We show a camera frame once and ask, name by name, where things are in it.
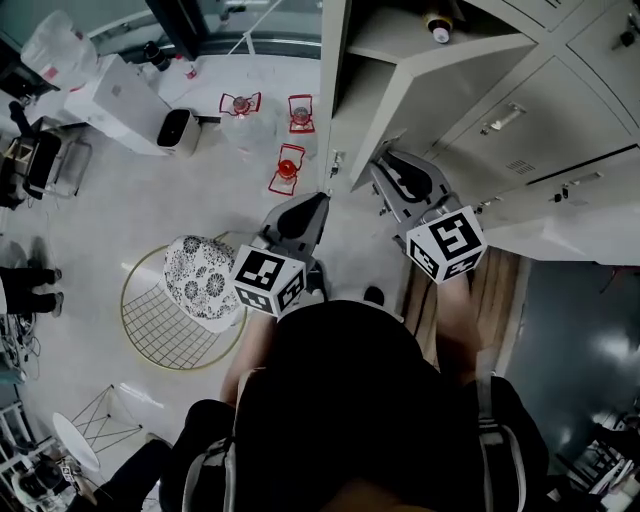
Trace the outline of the white cardboard box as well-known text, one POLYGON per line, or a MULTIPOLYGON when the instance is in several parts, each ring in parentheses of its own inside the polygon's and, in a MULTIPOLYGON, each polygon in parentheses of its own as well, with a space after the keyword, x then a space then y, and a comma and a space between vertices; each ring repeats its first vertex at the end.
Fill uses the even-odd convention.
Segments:
POLYGON ((157 138, 170 107, 117 54, 100 59, 98 74, 68 93, 64 109, 138 154, 167 154, 157 138))

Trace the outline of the brown bottle white cap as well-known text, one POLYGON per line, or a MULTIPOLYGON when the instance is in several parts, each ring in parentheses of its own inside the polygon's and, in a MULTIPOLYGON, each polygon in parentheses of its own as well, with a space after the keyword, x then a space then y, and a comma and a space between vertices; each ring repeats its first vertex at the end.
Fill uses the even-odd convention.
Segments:
POLYGON ((423 20, 437 43, 449 42, 453 29, 453 14, 449 0, 429 0, 423 20))

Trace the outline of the wooden plank platform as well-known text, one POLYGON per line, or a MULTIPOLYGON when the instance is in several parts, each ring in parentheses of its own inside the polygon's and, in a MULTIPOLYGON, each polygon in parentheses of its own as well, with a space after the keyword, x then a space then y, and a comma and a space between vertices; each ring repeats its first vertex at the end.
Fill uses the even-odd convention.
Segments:
MULTIPOLYGON (((517 254, 490 248, 475 270, 471 298, 483 347, 493 356, 493 370, 506 374, 520 330, 531 263, 517 254)), ((437 363, 436 291, 415 265, 407 268, 401 316, 422 355, 437 363)))

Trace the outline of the grey metal locker cabinet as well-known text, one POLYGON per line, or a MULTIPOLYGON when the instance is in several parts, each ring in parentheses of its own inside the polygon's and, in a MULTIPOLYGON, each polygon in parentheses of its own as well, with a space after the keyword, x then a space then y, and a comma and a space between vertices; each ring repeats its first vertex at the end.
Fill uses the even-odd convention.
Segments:
POLYGON ((429 0, 324 0, 322 186, 360 201, 351 168, 395 66, 459 43, 535 46, 421 158, 487 229, 640 203, 640 0, 457 0, 439 44, 429 0))

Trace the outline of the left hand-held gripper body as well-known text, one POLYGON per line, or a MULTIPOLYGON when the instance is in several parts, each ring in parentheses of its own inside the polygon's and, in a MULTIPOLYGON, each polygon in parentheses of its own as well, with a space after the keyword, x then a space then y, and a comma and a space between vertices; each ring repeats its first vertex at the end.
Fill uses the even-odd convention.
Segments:
POLYGON ((280 318, 304 294, 326 298, 323 267, 313 257, 316 245, 301 239, 270 243, 257 234, 236 234, 231 280, 242 305, 280 318))

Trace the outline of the person's left forearm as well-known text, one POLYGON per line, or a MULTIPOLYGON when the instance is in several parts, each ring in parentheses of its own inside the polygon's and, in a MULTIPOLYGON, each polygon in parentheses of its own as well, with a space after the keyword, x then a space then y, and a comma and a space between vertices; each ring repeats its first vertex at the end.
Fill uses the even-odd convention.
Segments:
POLYGON ((238 351, 225 375, 220 400, 232 407, 238 403, 242 377, 262 367, 273 342, 277 320, 275 317, 254 312, 250 315, 238 351))

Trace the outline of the person's black shirt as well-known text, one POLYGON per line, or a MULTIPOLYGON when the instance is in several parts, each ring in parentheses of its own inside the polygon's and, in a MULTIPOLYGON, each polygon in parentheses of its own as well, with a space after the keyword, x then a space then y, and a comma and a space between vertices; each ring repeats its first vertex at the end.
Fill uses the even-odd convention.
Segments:
POLYGON ((398 320, 331 301, 276 325, 236 407, 193 404, 160 480, 163 512, 321 512, 362 483, 432 512, 539 512, 548 452, 513 386, 488 416, 398 320))

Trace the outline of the large white box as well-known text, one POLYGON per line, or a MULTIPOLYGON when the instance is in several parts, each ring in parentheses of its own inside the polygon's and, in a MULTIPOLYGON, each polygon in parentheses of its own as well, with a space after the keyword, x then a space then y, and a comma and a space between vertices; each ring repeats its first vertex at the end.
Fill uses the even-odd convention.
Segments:
POLYGON ((537 261, 640 267, 640 203, 495 227, 485 238, 493 247, 537 261))

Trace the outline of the beige bin black opening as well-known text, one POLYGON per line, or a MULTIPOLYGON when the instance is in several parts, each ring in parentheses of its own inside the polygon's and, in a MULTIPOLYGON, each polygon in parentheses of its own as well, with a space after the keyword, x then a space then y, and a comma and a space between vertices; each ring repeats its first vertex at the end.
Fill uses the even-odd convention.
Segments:
POLYGON ((198 118, 189 109, 171 110, 160 129, 157 145, 168 154, 190 158, 201 135, 198 118))

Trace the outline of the clear plastic bag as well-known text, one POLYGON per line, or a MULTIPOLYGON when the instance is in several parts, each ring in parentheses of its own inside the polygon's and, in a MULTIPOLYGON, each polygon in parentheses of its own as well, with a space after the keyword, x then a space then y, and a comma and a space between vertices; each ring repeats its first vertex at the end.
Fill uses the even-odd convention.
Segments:
POLYGON ((36 27, 23 45, 20 58, 46 82, 66 92, 82 88, 95 78, 99 69, 94 44, 60 10, 36 27))

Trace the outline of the grey locker door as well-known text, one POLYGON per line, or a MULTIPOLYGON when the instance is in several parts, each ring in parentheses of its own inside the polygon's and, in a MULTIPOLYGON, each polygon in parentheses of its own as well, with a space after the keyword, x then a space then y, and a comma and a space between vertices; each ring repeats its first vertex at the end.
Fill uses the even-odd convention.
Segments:
POLYGON ((388 146, 422 157, 535 46, 523 34, 459 43, 402 60, 371 107, 351 168, 352 188, 370 180, 366 164, 388 146))

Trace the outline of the black metal stand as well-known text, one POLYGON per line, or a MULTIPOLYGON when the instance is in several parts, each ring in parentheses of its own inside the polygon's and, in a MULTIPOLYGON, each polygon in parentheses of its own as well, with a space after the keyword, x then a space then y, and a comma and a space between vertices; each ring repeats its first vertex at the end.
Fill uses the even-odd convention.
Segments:
POLYGON ((640 512, 640 428, 594 428, 583 453, 555 460, 564 470, 557 499, 563 512, 640 512))

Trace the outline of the water jug with red cap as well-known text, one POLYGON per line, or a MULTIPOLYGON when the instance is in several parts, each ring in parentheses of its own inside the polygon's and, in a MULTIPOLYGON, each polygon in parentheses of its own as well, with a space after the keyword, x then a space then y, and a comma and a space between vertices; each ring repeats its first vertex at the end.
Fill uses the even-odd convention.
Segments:
POLYGON ((302 146, 290 143, 280 146, 277 168, 268 186, 270 192, 288 197, 294 195, 305 154, 302 146))

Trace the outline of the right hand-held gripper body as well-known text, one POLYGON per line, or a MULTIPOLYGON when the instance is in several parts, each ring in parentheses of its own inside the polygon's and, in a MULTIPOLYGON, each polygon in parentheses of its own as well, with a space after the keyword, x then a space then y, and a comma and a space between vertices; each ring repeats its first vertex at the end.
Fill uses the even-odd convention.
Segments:
POLYGON ((456 196, 432 204, 400 200, 394 217, 402 252, 437 284, 475 269, 487 249, 473 208, 456 196))

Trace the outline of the floral patterned cushion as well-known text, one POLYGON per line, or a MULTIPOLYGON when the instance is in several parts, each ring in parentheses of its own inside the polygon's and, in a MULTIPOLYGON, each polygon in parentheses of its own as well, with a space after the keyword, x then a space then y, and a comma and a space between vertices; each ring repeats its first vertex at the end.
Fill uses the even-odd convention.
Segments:
POLYGON ((206 330, 221 333, 242 312, 231 285, 234 248, 212 238, 186 235, 167 248, 163 266, 167 295, 206 330))

